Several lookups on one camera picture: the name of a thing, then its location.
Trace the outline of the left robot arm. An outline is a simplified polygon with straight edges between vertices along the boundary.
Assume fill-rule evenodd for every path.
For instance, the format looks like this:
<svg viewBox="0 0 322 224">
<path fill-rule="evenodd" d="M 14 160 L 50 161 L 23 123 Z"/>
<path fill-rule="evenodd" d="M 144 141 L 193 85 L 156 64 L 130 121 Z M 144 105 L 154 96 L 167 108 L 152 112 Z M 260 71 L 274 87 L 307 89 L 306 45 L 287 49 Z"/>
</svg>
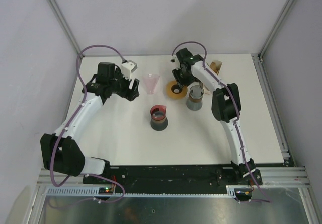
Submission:
<svg viewBox="0 0 322 224">
<path fill-rule="evenodd" d="M 139 79 L 131 75 L 137 70 L 133 61 L 121 65 L 100 62 L 97 73 L 82 89 L 82 95 L 73 113 L 55 130 L 44 134 L 40 145 L 44 167 L 68 176 L 94 174 L 99 183 L 107 183 L 111 171 L 105 168 L 106 162 L 99 158 L 85 157 L 78 142 L 90 120 L 112 94 L 128 101 L 139 96 Z"/>
</svg>

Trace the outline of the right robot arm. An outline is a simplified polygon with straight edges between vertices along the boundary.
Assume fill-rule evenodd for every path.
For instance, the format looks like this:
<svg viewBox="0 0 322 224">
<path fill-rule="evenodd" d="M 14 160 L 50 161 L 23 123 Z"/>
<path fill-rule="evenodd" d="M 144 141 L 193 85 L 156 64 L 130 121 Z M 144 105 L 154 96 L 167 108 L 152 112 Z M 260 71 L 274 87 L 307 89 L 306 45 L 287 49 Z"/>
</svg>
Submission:
<svg viewBox="0 0 322 224">
<path fill-rule="evenodd" d="M 171 62 L 178 63 L 172 74 L 180 89 L 198 81 L 212 92 L 211 111 L 223 126 L 231 150 L 232 179 L 237 184 L 244 184 L 251 178 L 258 185 L 254 175 L 256 165 L 248 153 L 240 126 L 241 102 L 237 84 L 225 83 L 205 62 L 206 57 L 193 55 L 187 48 L 173 52 L 171 57 Z"/>
</svg>

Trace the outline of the wooden dripper ring holder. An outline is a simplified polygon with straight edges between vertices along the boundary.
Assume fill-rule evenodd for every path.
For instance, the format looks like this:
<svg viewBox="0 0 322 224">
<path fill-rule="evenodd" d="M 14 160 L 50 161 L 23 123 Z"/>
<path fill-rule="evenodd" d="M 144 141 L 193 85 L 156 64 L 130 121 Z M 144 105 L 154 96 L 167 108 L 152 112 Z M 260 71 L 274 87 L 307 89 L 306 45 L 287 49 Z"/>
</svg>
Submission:
<svg viewBox="0 0 322 224">
<path fill-rule="evenodd" d="M 173 100 L 180 100 L 185 98 L 187 92 L 187 86 L 183 86 L 180 89 L 176 81 L 171 81 L 166 85 L 166 95 Z"/>
</svg>

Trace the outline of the red-rimmed glass carafe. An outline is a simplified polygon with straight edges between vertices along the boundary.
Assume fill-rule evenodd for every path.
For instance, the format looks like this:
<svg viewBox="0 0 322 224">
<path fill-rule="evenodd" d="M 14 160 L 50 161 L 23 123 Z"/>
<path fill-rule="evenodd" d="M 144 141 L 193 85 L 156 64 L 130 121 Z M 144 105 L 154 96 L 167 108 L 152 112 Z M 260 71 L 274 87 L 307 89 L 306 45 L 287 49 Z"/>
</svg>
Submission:
<svg viewBox="0 0 322 224">
<path fill-rule="evenodd" d="M 156 131 L 163 131 L 168 126 L 165 105 L 154 105 L 150 110 L 150 125 Z"/>
</svg>

